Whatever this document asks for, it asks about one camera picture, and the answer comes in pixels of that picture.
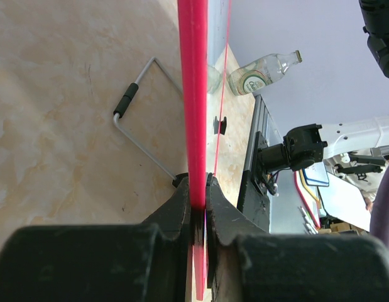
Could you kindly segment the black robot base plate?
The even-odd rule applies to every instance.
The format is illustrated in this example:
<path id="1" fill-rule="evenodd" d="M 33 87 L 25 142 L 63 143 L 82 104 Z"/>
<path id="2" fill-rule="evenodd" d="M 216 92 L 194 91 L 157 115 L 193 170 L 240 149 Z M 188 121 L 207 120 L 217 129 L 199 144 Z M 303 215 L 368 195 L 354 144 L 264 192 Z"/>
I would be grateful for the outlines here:
<path id="1" fill-rule="evenodd" d="M 256 132 L 239 189 L 237 209 L 265 233 L 270 232 L 270 198 L 275 194 L 272 175 L 278 170 L 280 146 L 269 147 L 260 131 Z"/>

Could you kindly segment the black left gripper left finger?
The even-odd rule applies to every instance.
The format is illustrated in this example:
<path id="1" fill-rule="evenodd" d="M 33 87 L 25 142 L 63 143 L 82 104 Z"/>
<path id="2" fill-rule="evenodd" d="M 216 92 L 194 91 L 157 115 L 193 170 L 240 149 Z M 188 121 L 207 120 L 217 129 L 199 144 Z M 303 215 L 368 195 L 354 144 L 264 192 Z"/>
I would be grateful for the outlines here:
<path id="1" fill-rule="evenodd" d="M 17 229 L 0 251 L 0 301 L 190 301 L 187 179 L 139 224 Z"/>

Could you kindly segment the pink-framed whiteboard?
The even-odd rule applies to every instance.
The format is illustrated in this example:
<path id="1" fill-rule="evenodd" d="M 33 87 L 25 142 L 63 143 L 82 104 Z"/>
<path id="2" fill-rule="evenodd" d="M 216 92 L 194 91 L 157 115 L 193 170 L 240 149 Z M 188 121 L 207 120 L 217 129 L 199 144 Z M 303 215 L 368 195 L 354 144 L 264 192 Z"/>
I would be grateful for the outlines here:
<path id="1" fill-rule="evenodd" d="M 178 1 L 195 298 L 207 288 L 206 182 L 216 173 L 230 1 Z"/>

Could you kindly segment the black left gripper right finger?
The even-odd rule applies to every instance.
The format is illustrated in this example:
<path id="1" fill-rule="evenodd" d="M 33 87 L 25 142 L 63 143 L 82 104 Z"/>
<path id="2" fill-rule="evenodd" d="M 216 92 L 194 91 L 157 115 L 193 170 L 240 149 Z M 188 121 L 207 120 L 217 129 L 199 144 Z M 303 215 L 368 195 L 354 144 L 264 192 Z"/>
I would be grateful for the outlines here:
<path id="1" fill-rule="evenodd" d="M 213 301 L 389 301 L 389 250 L 357 235 L 270 235 L 206 182 Z"/>

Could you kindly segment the clear glass bottle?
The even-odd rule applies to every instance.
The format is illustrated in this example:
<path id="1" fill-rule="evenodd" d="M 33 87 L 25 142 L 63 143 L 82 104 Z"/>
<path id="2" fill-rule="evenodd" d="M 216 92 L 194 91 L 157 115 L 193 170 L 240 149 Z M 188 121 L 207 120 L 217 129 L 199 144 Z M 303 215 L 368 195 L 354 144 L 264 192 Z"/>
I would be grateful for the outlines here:
<path id="1" fill-rule="evenodd" d="M 301 62 L 299 50 L 288 55 L 271 53 L 230 73 L 227 83 L 234 95 L 251 94 L 279 81 L 289 68 Z"/>

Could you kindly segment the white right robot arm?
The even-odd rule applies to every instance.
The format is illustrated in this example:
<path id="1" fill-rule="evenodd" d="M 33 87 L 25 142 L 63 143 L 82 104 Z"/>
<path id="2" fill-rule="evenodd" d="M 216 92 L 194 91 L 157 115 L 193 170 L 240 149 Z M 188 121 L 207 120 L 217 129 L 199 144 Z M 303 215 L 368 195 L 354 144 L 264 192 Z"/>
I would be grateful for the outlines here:
<path id="1" fill-rule="evenodd" d="M 389 78 L 389 1 L 360 1 L 367 45 Z M 290 130 L 283 142 L 259 148 L 253 166 L 262 172 L 299 171 L 352 150 L 389 145 L 389 116 L 336 125 L 305 125 Z"/>

